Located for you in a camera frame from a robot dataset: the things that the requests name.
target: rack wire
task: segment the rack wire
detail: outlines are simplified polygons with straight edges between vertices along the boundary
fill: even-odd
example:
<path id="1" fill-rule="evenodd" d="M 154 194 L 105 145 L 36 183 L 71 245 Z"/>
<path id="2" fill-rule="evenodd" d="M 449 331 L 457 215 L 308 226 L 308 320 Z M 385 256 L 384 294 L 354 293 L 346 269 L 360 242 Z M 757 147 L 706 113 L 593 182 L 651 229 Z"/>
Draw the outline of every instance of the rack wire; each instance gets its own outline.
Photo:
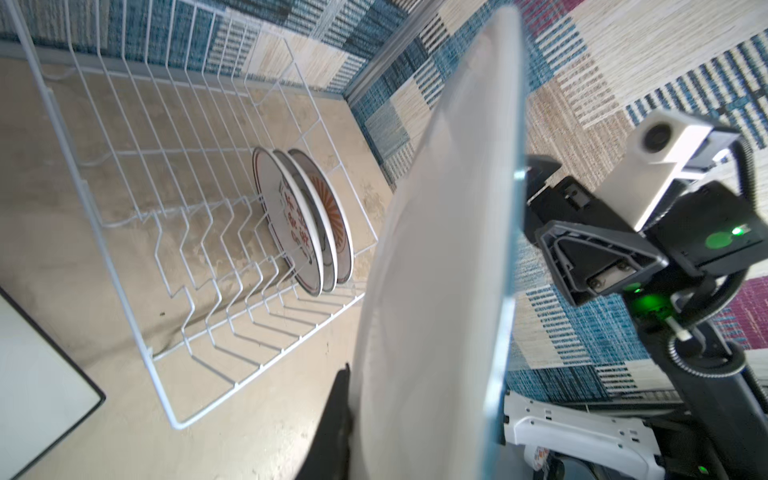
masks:
<path id="1" fill-rule="evenodd" d="M 175 429 L 201 419 L 362 299 L 364 286 L 355 280 L 320 298 L 297 290 L 295 276 L 303 266 L 292 252 L 277 251 L 253 184 L 254 147 L 301 147 L 313 156 L 317 143 L 311 139 L 319 135 L 331 157 L 324 171 L 340 174 L 369 229 L 362 237 L 372 239 L 354 255 L 378 241 L 279 29 L 191 0 L 117 0 L 109 5 L 110 24 L 103 25 L 100 0 L 61 0 L 52 8 L 63 12 L 58 46 L 68 51 L 70 66 L 46 74 L 36 45 L 45 42 L 39 35 L 33 41 L 18 0 L 4 3 L 131 334 Z M 259 70 L 257 42 L 272 45 L 275 58 L 283 52 L 284 67 L 276 69 L 279 62 L 273 61 L 271 70 Z M 88 99 L 101 153 L 78 149 L 71 134 L 78 126 L 60 108 L 56 85 L 73 79 Z M 127 92 L 135 101 L 126 101 Z M 309 120 L 296 114 L 296 95 L 309 101 Z M 279 114 L 270 108 L 275 101 L 285 107 Z M 115 118 L 121 120 L 119 134 Z M 294 141 L 285 140 L 287 125 L 298 132 Z M 81 158 L 83 150 L 93 157 Z M 177 338 L 157 352 L 142 333 L 138 302 L 131 302 L 109 247 L 113 235 L 149 226 L 156 235 L 152 262 L 165 293 L 186 305 L 174 327 Z M 183 267 L 170 267 L 174 262 Z M 204 292 L 213 292 L 213 299 L 201 301 Z M 243 350 L 242 342 L 253 349 Z M 223 391 L 179 420 L 157 366 L 185 355 L 218 377 Z"/>

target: large white plate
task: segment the large white plate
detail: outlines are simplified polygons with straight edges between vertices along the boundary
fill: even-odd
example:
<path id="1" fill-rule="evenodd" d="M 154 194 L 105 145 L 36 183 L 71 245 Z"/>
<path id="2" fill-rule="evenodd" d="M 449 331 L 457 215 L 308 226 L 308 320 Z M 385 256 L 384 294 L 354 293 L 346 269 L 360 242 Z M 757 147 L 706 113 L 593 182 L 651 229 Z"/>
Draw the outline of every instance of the large white plate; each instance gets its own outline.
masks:
<path id="1" fill-rule="evenodd" d="M 525 50 L 501 7 L 447 82 L 389 205 L 349 384 L 350 478 L 485 478 L 525 204 Z"/>
<path id="2" fill-rule="evenodd" d="M 280 160 L 262 147 L 253 150 L 253 179 L 275 243 L 298 272 L 296 280 L 310 295 L 320 295 L 323 262 L 318 259 L 323 258 L 323 251 L 312 211 L 299 186 Z"/>
<path id="3" fill-rule="evenodd" d="M 333 239 L 336 241 L 336 255 L 339 261 L 337 279 L 339 283 L 345 283 L 352 276 L 355 250 L 352 247 L 352 232 L 349 231 L 349 221 L 346 219 L 339 195 L 336 194 L 325 172 L 314 159 L 298 148 L 288 150 L 288 153 L 304 169 L 315 190 L 317 190 L 320 200 L 323 201 L 323 206 L 326 208 L 328 218 L 331 221 Z"/>
<path id="4" fill-rule="evenodd" d="M 312 218 L 317 226 L 317 233 L 320 237 L 320 247 L 323 249 L 323 292 L 332 292 L 336 288 L 336 271 L 339 269 L 339 261 L 336 259 L 336 247 L 333 240 L 333 229 L 328 214 L 323 206 L 323 201 L 317 194 L 313 182 L 307 176 L 307 173 L 296 160 L 277 148 L 272 151 L 283 166 L 290 172 L 299 190 L 312 211 Z"/>

